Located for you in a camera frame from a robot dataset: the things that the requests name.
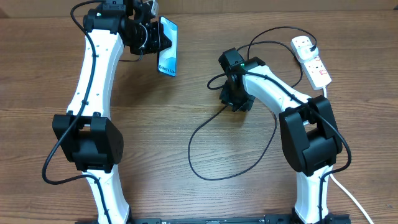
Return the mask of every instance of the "wood grain surface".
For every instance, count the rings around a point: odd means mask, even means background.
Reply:
[[[221,107],[207,81],[222,72],[223,51],[248,43],[275,26],[297,26],[318,39],[332,75],[328,87],[352,165],[336,178],[361,202],[375,223],[398,219],[398,14],[394,11],[269,12],[170,15],[178,24],[177,77],[156,72],[156,55],[119,63],[111,98],[113,123],[124,135],[120,176],[134,217],[252,217],[289,213],[296,199],[295,172],[277,134],[266,156],[240,177],[207,182],[187,161],[195,128]],[[85,180],[53,186],[41,168],[56,142],[54,114],[64,113],[79,78],[84,36],[69,18],[0,19],[0,223],[73,223],[94,220],[95,203]],[[301,35],[276,30],[261,40],[288,44]],[[257,45],[263,59],[289,84],[299,78],[291,54],[278,45]],[[122,58],[135,58],[125,50]],[[308,80],[298,91],[318,96]],[[247,113],[225,111],[193,140],[192,161],[205,177],[239,172],[261,155],[274,127],[270,111],[256,100]],[[346,162],[338,156],[335,167]],[[58,150],[49,177],[79,174]],[[366,223],[354,203],[333,183],[328,207]]]
[[[0,0],[0,18],[67,17],[84,0]],[[393,10],[398,0],[158,0],[160,14]],[[84,16],[93,6],[83,6]]]

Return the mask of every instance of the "wooden table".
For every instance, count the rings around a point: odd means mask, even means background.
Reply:
[[[295,172],[282,153],[279,130],[266,156],[240,177],[207,182],[188,166],[187,145],[195,128],[221,107],[220,91],[206,88],[222,72],[223,51],[248,43],[275,26],[297,26],[318,38],[333,82],[328,87],[339,130],[352,165],[336,178],[361,202],[375,223],[398,219],[398,14],[372,12],[272,12],[169,15],[178,24],[178,74],[156,72],[156,56],[120,63],[111,99],[113,123],[124,135],[120,163],[123,192],[134,217],[252,217],[289,213],[296,199]],[[41,168],[56,142],[54,114],[65,112],[79,78],[83,34],[70,18],[0,20],[0,223],[73,223],[97,217],[86,180],[46,184]],[[277,30],[262,40],[288,44],[301,35]],[[278,45],[255,46],[293,84],[299,70]],[[134,58],[129,49],[123,58]],[[311,96],[307,79],[297,86]],[[193,141],[192,160],[205,177],[241,171],[261,155],[274,127],[269,110],[256,100],[248,113],[226,111]],[[346,162],[338,156],[335,167]],[[58,150],[49,177],[79,174]],[[331,212],[365,223],[354,203],[329,184]]]

